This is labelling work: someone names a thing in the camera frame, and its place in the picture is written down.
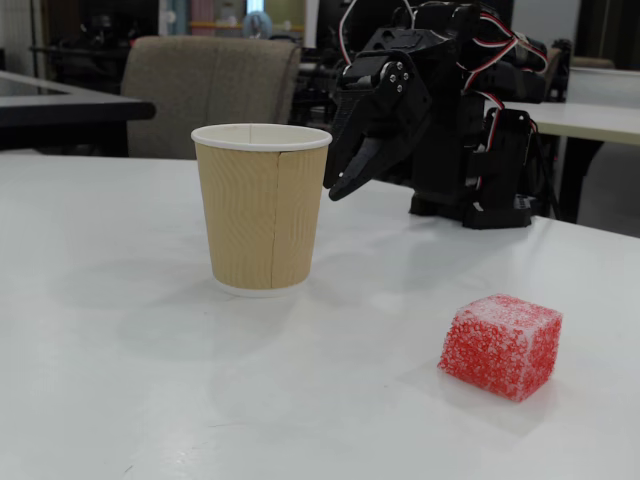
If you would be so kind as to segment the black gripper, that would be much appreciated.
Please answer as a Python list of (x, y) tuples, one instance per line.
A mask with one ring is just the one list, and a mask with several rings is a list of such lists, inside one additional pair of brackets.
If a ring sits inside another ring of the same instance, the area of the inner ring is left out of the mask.
[(340, 39), (339, 74), (323, 185), (339, 201), (405, 161), (431, 122), (432, 99), (453, 98), (453, 37), (377, 29), (361, 51)]

